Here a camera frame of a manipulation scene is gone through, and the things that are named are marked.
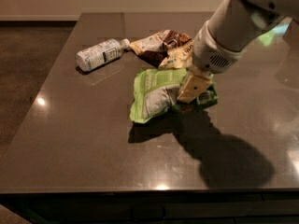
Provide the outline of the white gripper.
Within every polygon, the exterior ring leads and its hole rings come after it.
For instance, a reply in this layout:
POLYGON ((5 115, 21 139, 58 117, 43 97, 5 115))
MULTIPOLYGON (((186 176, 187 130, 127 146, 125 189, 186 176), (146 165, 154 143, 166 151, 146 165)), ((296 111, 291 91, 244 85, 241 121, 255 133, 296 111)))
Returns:
POLYGON ((206 91, 212 84, 212 74, 226 72, 243 56, 246 45, 242 35, 233 30, 213 30, 211 22, 206 21, 193 42, 192 61, 196 67, 188 69, 178 100, 188 104, 206 91))

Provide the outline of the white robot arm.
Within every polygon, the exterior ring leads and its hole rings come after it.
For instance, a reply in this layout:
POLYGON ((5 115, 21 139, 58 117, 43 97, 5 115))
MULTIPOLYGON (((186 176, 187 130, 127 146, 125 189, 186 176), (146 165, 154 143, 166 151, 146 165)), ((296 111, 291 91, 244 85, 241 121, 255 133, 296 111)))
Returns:
POLYGON ((227 71, 247 46, 285 18, 298 20, 299 0, 223 0, 193 40, 178 100, 190 103, 227 71))

